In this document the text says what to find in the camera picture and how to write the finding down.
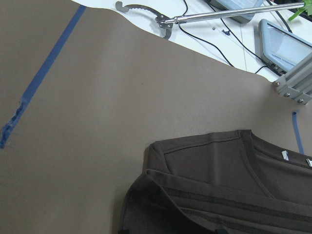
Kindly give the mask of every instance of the brown table surface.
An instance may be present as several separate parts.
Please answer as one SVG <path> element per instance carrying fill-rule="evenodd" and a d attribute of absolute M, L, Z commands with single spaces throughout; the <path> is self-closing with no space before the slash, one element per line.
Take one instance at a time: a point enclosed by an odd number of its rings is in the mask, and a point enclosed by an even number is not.
<path fill-rule="evenodd" d="M 1 3 L 1 126 L 77 7 Z M 298 151 L 297 109 L 312 155 L 311 103 L 280 97 L 264 77 L 151 35 L 115 12 L 87 9 L 0 150 L 0 233 L 117 233 L 149 144 L 252 129 Z"/>

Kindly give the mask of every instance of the shirt neckline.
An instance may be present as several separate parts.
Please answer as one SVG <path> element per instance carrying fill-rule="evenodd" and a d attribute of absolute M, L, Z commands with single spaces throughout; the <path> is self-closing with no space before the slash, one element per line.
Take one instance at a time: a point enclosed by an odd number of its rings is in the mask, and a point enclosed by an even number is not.
<path fill-rule="evenodd" d="M 270 156 L 271 158 L 280 161 L 280 163 L 289 163 L 295 166 L 307 168 L 307 170 L 312 169 L 305 163 L 305 160 L 307 158 L 312 160 L 312 157 L 273 145 L 267 141 L 258 138 L 256 135 L 252 133 L 251 130 L 239 130 L 238 134 L 240 135 L 240 140 L 242 143 L 242 147 L 244 149 L 243 158 L 246 163 L 246 166 L 250 171 L 250 173 L 252 174 L 255 181 L 262 188 L 264 193 L 271 198 L 278 198 L 284 201 L 292 202 L 291 199 L 289 199 L 285 194 L 281 193 L 271 183 L 271 181 L 267 179 L 267 176 L 262 171 L 257 162 L 255 151 L 258 150 L 261 153 L 264 153 L 267 156 Z M 285 150 L 289 153 L 289 155 L 291 155 L 292 158 L 291 161 L 285 161 L 283 159 L 281 152 Z"/>

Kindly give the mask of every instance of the green object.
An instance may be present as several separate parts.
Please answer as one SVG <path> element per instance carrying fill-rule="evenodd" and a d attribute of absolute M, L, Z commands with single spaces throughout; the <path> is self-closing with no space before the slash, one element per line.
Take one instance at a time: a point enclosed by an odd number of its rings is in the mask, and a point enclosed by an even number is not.
<path fill-rule="evenodd" d="M 294 13 L 288 20 L 292 21 L 294 18 L 299 16 L 302 12 L 306 11 L 308 16 L 312 15 L 312 0 L 303 0 L 304 6 L 298 8 L 297 12 Z"/>

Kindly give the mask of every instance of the clothing label tag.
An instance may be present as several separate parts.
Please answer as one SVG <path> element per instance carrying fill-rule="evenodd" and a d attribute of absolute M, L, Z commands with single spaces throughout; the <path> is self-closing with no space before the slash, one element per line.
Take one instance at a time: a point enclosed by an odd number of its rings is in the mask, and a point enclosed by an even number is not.
<path fill-rule="evenodd" d="M 287 153 L 286 150 L 285 150 L 285 151 L 282 151 L 282 156 L 283 156 L 283 158 L 284 158 L 285 161 L 289 161 L 289 159 L 288 159 L 288 153 Z"/>
<path fill-rule="evenodd" d="M 312 167 L 312 160 L 310 160 L 310 159 L 307 158 L 307 162 L 308 162 L 308 165 L 309 165 L 310 167 Z"/>

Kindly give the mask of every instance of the metal bracket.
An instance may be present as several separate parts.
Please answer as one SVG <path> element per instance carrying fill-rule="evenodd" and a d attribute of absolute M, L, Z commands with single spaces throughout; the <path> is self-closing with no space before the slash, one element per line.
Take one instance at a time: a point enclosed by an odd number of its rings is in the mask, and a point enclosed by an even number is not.
<path fill-rule="evenodd" d="M 312 53 L 278 78 L 274 84 L 278 94 L 307 104 L 312 99 Z"/>

